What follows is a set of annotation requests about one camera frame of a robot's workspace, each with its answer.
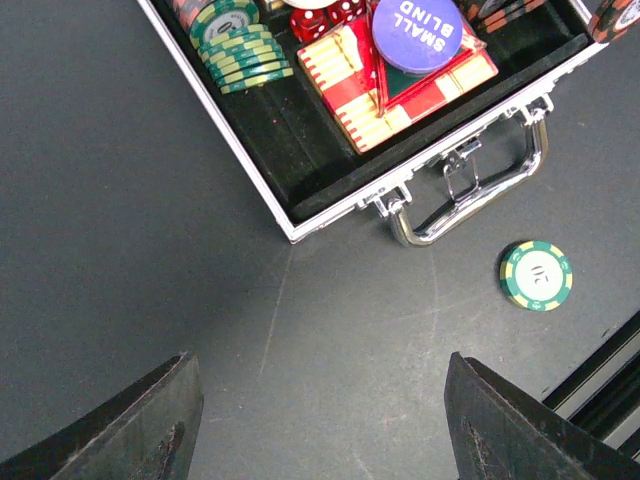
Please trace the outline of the white dealer button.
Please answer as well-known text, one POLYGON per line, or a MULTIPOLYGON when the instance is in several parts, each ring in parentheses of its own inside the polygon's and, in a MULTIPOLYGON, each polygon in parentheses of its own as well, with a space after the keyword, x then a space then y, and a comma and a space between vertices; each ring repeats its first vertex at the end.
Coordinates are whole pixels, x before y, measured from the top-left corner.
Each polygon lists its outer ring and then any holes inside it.
POLYGON ((298 9, 317 10, 326 8, 336 0, 283 0, 283 2, 298 9))

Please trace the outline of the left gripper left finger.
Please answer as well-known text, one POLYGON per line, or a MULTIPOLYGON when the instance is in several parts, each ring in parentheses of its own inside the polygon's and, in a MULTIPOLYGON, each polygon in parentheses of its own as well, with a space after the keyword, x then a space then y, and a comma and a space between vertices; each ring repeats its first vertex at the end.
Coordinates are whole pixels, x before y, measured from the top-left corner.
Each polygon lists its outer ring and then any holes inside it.
POLYGON ((1 463, 3 479, 186 479, 202 418, 197 357, 182 353, 1 463))

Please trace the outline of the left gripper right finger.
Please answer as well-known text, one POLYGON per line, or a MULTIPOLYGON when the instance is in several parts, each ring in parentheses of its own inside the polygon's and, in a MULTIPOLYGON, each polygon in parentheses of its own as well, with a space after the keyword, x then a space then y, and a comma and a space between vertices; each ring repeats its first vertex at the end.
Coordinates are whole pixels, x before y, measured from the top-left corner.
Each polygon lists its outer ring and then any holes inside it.
POLYGON ((461 479, 637 479, 639 464, 475 358, 451 354, 444 402, 461 479))

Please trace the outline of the green poker chip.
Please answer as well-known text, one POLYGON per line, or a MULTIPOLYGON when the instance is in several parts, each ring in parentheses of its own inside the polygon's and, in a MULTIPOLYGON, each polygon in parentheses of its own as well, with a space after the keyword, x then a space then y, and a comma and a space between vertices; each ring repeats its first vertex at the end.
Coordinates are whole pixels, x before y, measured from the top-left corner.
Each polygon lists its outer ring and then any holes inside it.
POLYGON ((502 257, 500 286, 516 306, 549 312, 562 305, 573 287, 569 258, 556 245, 542 240, 521 242, 502 257))

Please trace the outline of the red orange card deck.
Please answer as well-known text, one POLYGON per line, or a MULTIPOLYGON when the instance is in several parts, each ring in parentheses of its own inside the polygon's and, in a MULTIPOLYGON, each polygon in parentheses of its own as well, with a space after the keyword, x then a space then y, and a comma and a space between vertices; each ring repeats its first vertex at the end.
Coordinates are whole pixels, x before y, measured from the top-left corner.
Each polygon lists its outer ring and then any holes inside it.
POLYGON ((369 22, 360 17, 301 48, 298 61, 355 150, 362 154, 498 74, 484 50, 380 115, 369 22))

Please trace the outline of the purple round button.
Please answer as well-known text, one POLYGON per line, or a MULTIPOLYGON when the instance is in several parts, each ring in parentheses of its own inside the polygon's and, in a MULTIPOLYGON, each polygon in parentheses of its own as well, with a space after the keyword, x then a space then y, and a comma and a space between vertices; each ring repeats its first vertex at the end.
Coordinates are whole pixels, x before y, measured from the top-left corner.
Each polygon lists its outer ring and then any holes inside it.
POLYGON ((423 75, 456 56, 464 26, 451 0, 382 0, 374 9, 371 31, 387 63, 402 72, 423 75))

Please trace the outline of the red die pair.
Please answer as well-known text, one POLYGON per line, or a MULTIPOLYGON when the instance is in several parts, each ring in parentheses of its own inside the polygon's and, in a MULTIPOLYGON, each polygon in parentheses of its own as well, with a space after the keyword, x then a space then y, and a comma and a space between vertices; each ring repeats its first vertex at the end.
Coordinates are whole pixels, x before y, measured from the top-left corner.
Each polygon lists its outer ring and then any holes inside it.
POLYGON ((364 14, 366 1, 336 0, 326 8, 317 10, 292 8, 289 16, 290 28, 300 42, 306 43, 322 37, 332 27, 348 23, 364 14))

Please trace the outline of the aluminium poker case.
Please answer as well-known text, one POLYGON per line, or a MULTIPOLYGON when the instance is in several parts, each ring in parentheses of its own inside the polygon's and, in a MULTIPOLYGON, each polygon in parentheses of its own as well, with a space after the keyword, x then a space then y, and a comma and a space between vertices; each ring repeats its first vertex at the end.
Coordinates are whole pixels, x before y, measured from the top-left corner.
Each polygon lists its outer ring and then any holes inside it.
POLYGON ((171 6, 144 1, 141 9, 291 242, 375 205, 400 243, 433 243, 536 172, 548 149, 551 91, 601 50, 583 2, 546 1, 487 34, 476 59, 379 114, 375 90, 365 87, 376 72, 355 61, 369 52, 365 19, 318 46, 301 46, 287 23, 289 7, 265 12, 292 74, 224 94, 171 6), (414 173, 464 165, 480 134, 512 117, 528 146, 515 171, 484 179, 477 192, 413 226, 406 184, 414 173))

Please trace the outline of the red black poker chip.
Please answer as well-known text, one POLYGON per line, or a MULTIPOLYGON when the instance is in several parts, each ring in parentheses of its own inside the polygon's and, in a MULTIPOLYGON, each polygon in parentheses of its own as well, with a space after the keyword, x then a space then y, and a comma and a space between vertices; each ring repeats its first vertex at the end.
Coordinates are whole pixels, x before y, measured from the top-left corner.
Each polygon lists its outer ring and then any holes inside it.
POLYGON ((604 0, 589 21, 591 37, 600 44, 624 35, 639 23, 640 0, 604 0))

